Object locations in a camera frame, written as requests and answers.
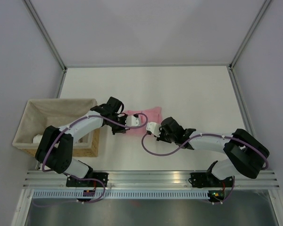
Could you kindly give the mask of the pink t shirt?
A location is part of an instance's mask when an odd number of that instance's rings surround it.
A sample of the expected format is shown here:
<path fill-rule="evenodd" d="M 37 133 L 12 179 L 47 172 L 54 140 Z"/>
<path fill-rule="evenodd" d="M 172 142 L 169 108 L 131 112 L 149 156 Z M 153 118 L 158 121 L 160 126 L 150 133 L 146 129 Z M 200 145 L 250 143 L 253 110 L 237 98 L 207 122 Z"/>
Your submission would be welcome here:
<path fill-rule="evenodd" d="M 124 111 L 124 113 L 128 115 L 143 113 L 147 115 L 148 122 L 155 122 L 159 124 L 162 122 L 162 108 L 159 106 L 151 108 L 151 109 L 147 109 L 147 110 L 141 110 L 141 111 L 127 110 L 127 111 Z M 126 132 L 126 135 L 127 136 L 143 136 L 145 133 L 146 133 L 146 126 L 140 129 L 130 129 Z"/>

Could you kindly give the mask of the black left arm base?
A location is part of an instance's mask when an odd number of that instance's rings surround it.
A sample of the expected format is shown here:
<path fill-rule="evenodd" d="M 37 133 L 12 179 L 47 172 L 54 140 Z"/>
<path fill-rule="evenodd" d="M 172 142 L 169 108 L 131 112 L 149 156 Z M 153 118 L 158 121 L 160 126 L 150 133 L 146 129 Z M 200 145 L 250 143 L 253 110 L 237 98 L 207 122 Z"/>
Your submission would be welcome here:
<path fill-rule="evenodd" d="M 100 187 L 106 188 L 108 183 L 108 176 L 107 172 L 93 172 L 90 175 L 87 175 L 85 178 L 77 179 L 70 176 L 67 179 L 66 187 Z"/>

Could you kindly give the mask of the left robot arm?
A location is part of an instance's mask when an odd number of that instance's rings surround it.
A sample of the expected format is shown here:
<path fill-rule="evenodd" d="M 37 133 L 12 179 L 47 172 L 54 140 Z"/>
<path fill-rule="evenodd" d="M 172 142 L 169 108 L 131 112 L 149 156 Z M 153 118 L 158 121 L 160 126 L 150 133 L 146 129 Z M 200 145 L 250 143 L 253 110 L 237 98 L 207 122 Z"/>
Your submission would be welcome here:
<path fill-rule="evenodd" d="M 125 132 L 125 117 L 119 117 L 124 104 L 110 97 L 105 104 L 92 107 L 85 115 L 60 127 L 48 126 L 41 138 L 35 158 L 42 164 L 43 172 L 54 171 L 77 178 L 82 186 L 93 183 L 93 168 L 73 158 L 74 144 L 105 125 L 112 132 Z"/>

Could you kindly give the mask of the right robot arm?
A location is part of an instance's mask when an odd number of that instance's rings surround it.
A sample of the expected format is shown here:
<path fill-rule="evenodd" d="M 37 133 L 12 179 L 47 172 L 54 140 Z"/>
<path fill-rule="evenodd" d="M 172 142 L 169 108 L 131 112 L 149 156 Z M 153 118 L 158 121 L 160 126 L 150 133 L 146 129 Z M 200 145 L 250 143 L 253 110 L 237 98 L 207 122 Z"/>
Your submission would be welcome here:
<path fill-rule="evenodd" d="M 214 161 L 206 171 L 206 181 L 211 186 L 237 175 L 256 179 L 260 171 L 269 167 L 269 151 L 244 129 L 213 134 L 184 129 L 174 118 L 168 117 L 156 126 L 154 136 L 157 141 L 175 143 L 179 148 L 225 154 L 225 160 Z"/>

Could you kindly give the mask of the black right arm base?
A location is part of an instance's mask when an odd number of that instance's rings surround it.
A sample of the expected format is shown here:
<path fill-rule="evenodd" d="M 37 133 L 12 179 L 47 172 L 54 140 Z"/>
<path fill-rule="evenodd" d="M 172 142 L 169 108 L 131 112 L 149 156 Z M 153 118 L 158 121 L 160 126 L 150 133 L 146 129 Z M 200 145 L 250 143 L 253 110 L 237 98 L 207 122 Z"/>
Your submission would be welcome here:
<path fill-rule="evenodd" d="M 190 173 L 189 183 L 193 188 L 230 188 L 233 186 L 233 177 L 220 180 L 210 173 Z"/>

